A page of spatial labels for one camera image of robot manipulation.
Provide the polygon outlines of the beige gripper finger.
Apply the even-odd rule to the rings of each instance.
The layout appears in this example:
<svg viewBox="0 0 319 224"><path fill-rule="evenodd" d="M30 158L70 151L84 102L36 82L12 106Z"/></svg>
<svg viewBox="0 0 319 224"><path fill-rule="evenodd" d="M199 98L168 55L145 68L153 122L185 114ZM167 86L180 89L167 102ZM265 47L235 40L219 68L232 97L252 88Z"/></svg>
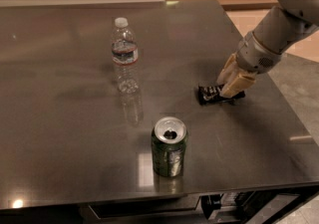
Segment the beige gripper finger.
<svg viewBox="0 0 319 224"><path fill-rule="evenodd" d="M218 83L222 85L220 95L230 99L240 92L251 87L256 81L256 73L243 70L223 72L218 77Z"/></svg>
<svg viewBox="0 0 319 224"><path fill-rule="evenodd" d="M222 68L220 74L217 77L216 82L219 85L224 85L227 83L232 73L237 69L236 55L231 54L226 61L224 67Z"/></svg>

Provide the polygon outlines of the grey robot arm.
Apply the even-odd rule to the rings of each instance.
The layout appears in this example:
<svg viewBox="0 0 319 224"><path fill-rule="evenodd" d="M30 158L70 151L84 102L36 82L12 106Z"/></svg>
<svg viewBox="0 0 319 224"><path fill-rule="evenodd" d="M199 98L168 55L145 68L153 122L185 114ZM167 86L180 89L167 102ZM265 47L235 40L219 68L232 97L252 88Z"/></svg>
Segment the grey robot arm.
<svg viewBox="0 0 319 224"><path fill-rule="evenodd" d="M216 80L230 99L269 72L293 44L319 29L319 0L278 0L260 23L239 42Z"/></svg>

